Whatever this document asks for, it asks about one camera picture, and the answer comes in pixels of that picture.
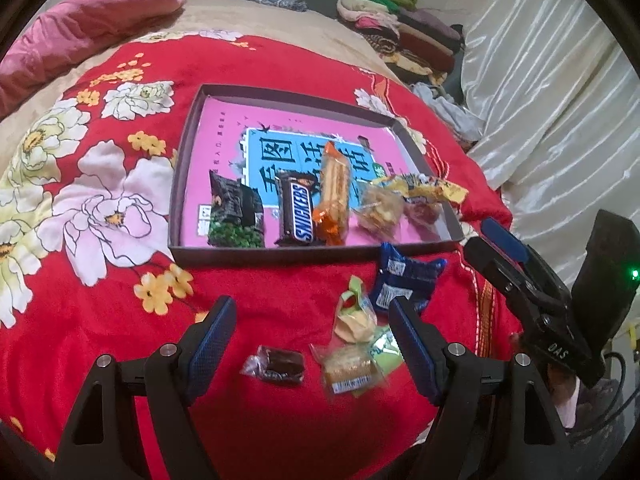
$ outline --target white flower print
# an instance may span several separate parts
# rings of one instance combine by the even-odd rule
[[[387,117],[393,117],[398,120],[398,122],[402,124],[402,126],[404,126],[404,129],[407,130],[409,135],[411,135],[411,138],[414,140],[416,146],[418,146],[418,149],[420,149],[420,153],[422,153],[423,155],[427,153],[427,140],[424,138],[422,133],[410,127],[409,123],[404,117],[395,116],[391,112],[391,110],[386,107],[382,99],[380,99],[378,96],[370,95],[364,88],[357,88],[353,91],[353,93],[356,95],[356,102],[359,106],[367,108],[372,112],[377,112],[379,114],[386,115]]]
[[[42,202],[42,186],[60,182],[56,160],[75,152],[91,118],[77,105],[75,98],[58,101],[33,123],[0,182],[0,206],[15,202],[19,212],[33,211]]]
[[[411,138],[414,140],[415,145],[418,146],[420,153],[422,153],[423,155],[426,155],[427,139],[424,138],[423,134],[418,130],[414,130],[411,126],[409,126],[409,123],[404,117],[396,117],[396,120],[398,120],[398,122],[402,124],[402,126],[404,126],[404,129],[407,130],[409,135],[411,135]]]
[[[169,189],[174,170],[165,156],[140,158],[126,173],[124,152],[112,140],[90,148],[78,161],[82,175],[60,190],[53,216],[37,229],[47,251],[61,251],[76,276],[93,286],[107,265],[133,267],[167,247]]]
[[[368,94],[364,88],[356,88],[353,93],[356,95],[356,102],[359,106],[387,117],[395,117],[378,96]]]
[[[0,325],[15,325],[14,310],[24,314],[33,293],[24,283],[26,275],[40,269],[47,255],[33,227],[51,216],[51,194],[38,207],[18,213],[15,204],[0,208]]]
[[[174,105],[173,81],[157,83],[123,83],[115,90],[109,90],[104,101],[107,103],[101,117],[114,117],[120,121],[132,121],[136,115],[146,117],[159,113],[167,114]]]
[[[244,34],[242,32],[235,32],[232,30],[221,30],[212,28],[210,30],[201,30],[198,34],[200,34],[203,38],[210,38],[212,40],[225,40],[225,41],[236,41],[239,38],[242,38]]]
[[[132,40],[132,43],[159,43],[160,41],[181,40],[185,36],[197,36],[197,30],[169,32],[160,30],[159,32],[150,32],[141,38]]]

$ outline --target wrapped biscuit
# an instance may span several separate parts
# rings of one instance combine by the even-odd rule
[[[395,241],[404,200],[399,194],[369,182],[358,184],[360,207],[353,210],[358,217],[358,225],[382,241]]]
[[[324,146],[320,203],[313,212],[316,234],[327,245],[344,245],[349,230],[351,165],[332,142]]]
[[[382,378],[366,345],[345,346],[322,361],[322,382],[332,395],[370,388]]]

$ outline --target dark snack bag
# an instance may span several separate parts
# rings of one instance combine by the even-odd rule
[[[258,191],[213,171],[209,171],[209,179],[209,244],[215,247],[264,247],[264,208]]]
[[[305,361],[300,352],[260,345],[255,355],[246,359],[240,373],[268,383],[302,384]]]
[[[393,298],[404,296],[421,314],[433,295],[436,280],[441,275],[447,261],[438,258],[432,262],[421,262],[407,258],[393,245],[380,246],[380,266],[376,283],[369,294],[373,308],[386,314]]]
[[[316,176],[313,173],[278,171],[276,185],[280,202],[280,238],[276,244],[304,246],[315,243],[311,196],[318,188]]]

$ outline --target floral blanket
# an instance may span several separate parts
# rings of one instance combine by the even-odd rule
[[[470,191],[460,211],[468,234],[488,215],[511,221],[446,126],[406,88],[265,38],[150,34],[64,92],[25,133],[0,180],[0,418],[55,460],[98,355],[146,356],[228,294],[238,328],[209,392],[191,408],[222,478],[362,478],[410,446],[434,416],[404,366],[357,399],[329,403],[322,392],[308,345],[327,342],[349,277],[371,286],[375,262],[189,270],[172,262],[176,149],[202,83],[300,92],[396,116],[434,172]],[[508,357],[518,323],[504,300],[459,250],[442,256],[449,263],[424,318],[480,355]],[[303,352],[303,385],[240,375],[260,344]],[[138,407],[143,439],[153,441],[146,404]],[[153,478],[164,479],[157,447],[146,452]]]

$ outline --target white satin curtain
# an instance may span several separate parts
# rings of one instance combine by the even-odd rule
[[[584,0],[462,1],[462,87],[486,121],[469,155],[570,285],[598,209],[640,226],[640,80]]]

